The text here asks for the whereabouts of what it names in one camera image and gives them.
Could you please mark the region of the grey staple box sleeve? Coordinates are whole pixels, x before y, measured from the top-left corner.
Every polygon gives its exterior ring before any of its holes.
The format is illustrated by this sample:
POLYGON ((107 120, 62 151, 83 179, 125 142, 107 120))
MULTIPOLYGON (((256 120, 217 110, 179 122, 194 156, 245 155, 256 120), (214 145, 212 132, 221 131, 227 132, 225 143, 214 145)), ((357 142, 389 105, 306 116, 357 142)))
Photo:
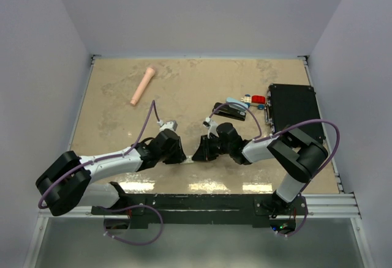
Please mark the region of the grey staple box sleeve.
POLYGON ((193 163, 194 161, 192 160, 191 156, 188 156, 183 163, 193 163))

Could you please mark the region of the black stapler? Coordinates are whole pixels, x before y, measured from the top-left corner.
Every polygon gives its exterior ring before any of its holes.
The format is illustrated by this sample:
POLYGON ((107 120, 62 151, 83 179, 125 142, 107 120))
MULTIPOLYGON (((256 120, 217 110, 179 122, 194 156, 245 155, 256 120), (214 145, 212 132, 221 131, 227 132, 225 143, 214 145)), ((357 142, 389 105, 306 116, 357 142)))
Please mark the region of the black stapler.
POLYGON ((218 116, 227 117, 237 121, 245 121, 246 113, 244 111, 232 108, 225 103, 216 102, 212 109, 212 113, 218 116))

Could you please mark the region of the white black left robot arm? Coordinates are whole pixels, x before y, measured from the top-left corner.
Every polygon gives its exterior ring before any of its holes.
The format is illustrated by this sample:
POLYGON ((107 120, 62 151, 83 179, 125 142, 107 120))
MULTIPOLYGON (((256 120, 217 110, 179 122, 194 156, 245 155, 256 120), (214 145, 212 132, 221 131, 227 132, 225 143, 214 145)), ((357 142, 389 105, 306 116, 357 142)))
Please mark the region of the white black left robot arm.
POLYGON ((92 184, 123 173, 136 173, 155 167, 159 162, 180 164, 185 161, 181 138, 173 130, 165 129, 154 138, 148 138, 121 151, 106 155, 77 156, 74 151, 61 154, 36 180, 41 194, 39 209, 49 209, 61 216, 77 206, 102 206, 113 214, 121 214, 127 200, 118 187, 103 187, 106 196, 98 197, 92 184))

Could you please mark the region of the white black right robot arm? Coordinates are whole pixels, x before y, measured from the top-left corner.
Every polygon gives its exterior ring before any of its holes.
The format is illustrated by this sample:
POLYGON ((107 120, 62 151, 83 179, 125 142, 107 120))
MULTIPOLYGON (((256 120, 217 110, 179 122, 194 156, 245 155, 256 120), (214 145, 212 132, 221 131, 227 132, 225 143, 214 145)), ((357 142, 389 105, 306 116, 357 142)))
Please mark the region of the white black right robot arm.
POLYGON ((216 133, 203 135, 192 160, 207 162, 229 155, 239 165, 275 158, 287 174, 264 208, 288 214, 302 189, 317 175, 328 152, 324 146, 299 128, 256 142, 244 140, 231 123, 217 126, 216 133))

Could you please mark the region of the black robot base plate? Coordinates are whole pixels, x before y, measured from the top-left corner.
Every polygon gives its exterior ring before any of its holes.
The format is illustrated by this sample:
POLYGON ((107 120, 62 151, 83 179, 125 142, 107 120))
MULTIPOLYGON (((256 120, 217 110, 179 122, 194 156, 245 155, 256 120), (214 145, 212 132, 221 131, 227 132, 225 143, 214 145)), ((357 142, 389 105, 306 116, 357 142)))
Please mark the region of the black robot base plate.
POLYGON ((295 220, 308 214, 302 196, 278 210, 264 208, 272 194, 125 194, 109 210, 93 207, 93 215, 122 216, 132 229, 146 229, 151 224, 167 225, 251 225, 271 227, 274 231, 294 231, 295 220))

